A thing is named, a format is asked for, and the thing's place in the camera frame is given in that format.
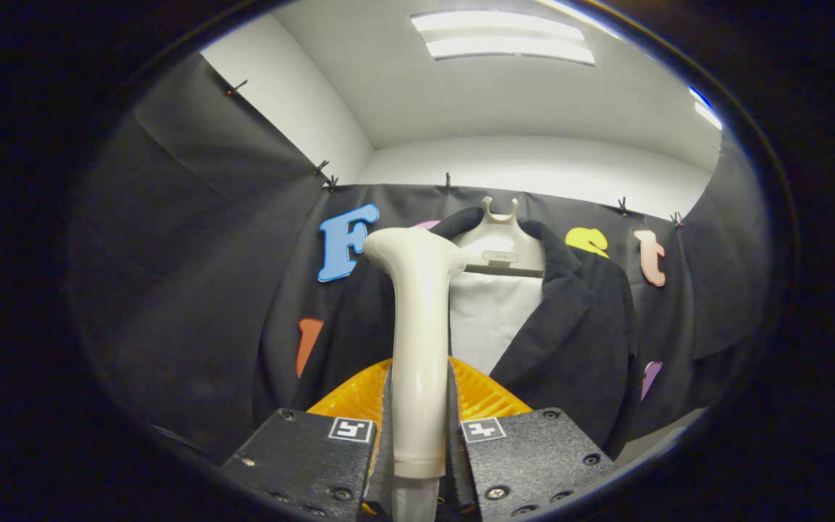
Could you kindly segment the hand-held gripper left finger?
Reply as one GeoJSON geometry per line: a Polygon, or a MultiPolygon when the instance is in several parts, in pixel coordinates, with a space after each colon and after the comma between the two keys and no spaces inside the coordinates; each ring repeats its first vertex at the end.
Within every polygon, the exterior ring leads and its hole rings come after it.
{"type": "Polygon", "coordinates": [[[284,521],[391,517],[391,361],[359,371],[307,410],[276,410],[220,467],[284,521]]]}

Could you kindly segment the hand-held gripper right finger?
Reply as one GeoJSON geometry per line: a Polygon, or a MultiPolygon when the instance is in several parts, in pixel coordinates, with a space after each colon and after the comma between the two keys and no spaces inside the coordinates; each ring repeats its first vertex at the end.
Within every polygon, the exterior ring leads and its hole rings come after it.
{"type": "Polygon", "coordinates": [[[522,518],[616,469],[559,407],[534,409],[467,363],[449,363],[449,478],[462,518],[522,518]]]}

